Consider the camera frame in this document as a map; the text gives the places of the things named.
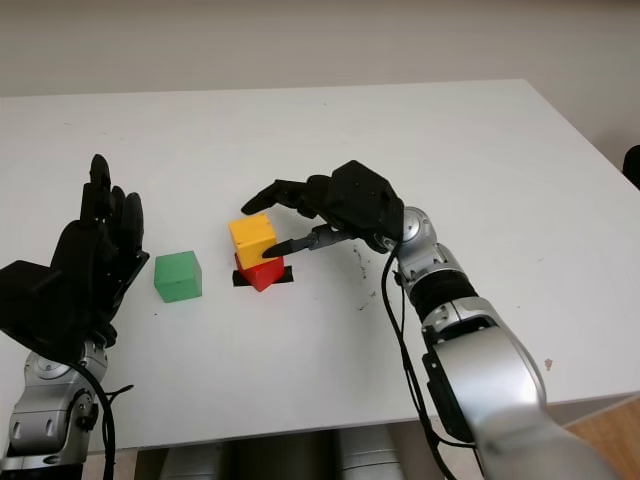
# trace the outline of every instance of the white wall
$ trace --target white wall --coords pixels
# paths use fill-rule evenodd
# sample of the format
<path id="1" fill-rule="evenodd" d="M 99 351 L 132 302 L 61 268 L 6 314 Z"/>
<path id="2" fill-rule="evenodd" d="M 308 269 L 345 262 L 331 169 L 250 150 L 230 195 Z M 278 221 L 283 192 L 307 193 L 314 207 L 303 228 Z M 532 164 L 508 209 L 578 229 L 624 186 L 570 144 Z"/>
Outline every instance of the white wall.
<path id="1" fill-rule="evenodd" d="M 620 166 L 640 143 L 640 4 L 0 2 L 2 96 L 492 78 L 529 80 Z"/>

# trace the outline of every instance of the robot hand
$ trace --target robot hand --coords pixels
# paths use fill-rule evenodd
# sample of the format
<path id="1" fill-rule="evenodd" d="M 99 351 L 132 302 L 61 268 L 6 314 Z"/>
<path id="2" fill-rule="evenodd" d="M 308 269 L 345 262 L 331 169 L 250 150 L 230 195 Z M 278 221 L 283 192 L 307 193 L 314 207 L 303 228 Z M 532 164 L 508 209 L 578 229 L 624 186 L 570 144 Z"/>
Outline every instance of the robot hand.
<path id="1" fill-rule="evenodd" d="M 111 188 L 101 155 L 91 162 L 80 219 L 62 232 L 51 265 L 18 260 L 0 270 L 0 329 L 37 354 L 76 361 L 85 340 L 115 343 L 110 324 L 149 254 L 140 197 Z"/>
<path id="2" fill-rule="evenodd" d="M 319 215 L 327 224 L 315 227 L 305 238 L 269 248 L 264 258 L 351 238 L 361 238 L 376 252 L 385 253 L 402 237 L 402 200 L 387 180 L 355 160 L 334 170 L 331 177 L 313 175 L 306 183 L 276 180 L 249 200 L 242 212 L 252 215 L 276 203 L 308 218 Z"/>

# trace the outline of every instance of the green cube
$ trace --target green cube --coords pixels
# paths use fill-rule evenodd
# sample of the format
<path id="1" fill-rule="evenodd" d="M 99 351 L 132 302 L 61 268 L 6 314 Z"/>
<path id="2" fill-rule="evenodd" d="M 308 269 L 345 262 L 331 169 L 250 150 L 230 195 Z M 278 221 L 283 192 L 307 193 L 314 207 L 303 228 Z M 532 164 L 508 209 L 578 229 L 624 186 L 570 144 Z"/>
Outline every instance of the green cube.
<path id="1" fill-rule="evenodd" d="M 182 252 L 156 257 L 153 283 L 165 303 L 202 296 L 202 270 L 196 254 Z"/>

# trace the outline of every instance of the yellow cube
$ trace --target yellow cube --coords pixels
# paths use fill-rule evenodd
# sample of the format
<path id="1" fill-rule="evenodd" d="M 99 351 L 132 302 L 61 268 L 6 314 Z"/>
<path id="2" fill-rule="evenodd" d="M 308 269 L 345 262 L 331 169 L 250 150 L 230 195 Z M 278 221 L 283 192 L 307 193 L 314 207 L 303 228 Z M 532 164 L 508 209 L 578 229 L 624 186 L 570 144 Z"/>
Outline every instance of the yellow cube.
<path id="1" fill-rule="evenodd" d="M 273 258 L 262 258 L 264 251 L 277 243 L 276 232 L 265 213 L 231 222 L 229 229 L 243 269 L 273 260 Z"/>

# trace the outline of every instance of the black tape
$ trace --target black tape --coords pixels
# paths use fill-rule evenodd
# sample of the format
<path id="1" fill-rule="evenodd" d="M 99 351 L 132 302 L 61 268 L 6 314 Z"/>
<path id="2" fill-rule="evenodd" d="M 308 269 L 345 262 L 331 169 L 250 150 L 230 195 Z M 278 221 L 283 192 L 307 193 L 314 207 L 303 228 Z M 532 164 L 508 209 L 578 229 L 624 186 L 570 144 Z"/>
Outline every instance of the black tape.
<path id="1" fill-rule="evenodd" d="M 234 270 L 231 275 L 231 280 L 233 281 L 234 287 L 249 287 L 251 284 L 249 280 L 244 278 L 244 276 L 238 271 Z M 291 265 L 284 267 L 284 274 L 273 283 L 290 283 L 293 282 L 293 268 Z"/>

